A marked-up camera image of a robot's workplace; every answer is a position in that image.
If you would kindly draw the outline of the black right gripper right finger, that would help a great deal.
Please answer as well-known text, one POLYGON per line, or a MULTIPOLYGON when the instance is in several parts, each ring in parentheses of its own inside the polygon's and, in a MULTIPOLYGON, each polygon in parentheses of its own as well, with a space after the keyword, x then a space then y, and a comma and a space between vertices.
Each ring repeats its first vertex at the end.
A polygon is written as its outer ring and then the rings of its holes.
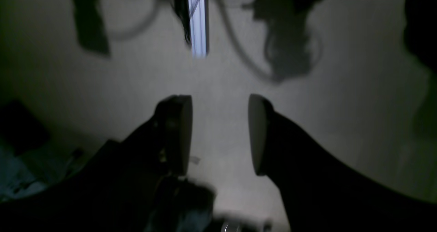
POLYGON ((367 178, 251 94, 253 168, 280 192, 292 232, 435 232, 436 205, 367 178))

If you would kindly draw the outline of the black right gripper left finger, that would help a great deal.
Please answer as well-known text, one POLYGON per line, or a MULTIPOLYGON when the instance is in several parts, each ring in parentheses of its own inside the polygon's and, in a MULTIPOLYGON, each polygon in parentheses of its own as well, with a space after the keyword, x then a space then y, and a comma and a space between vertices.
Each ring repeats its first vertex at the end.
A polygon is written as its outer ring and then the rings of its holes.
POLYGON ((1 204, 2 232, 204 232, 215 194, 187 179, 192 97, 160 101, 122 142, 108 140, 72 177, 1 204))

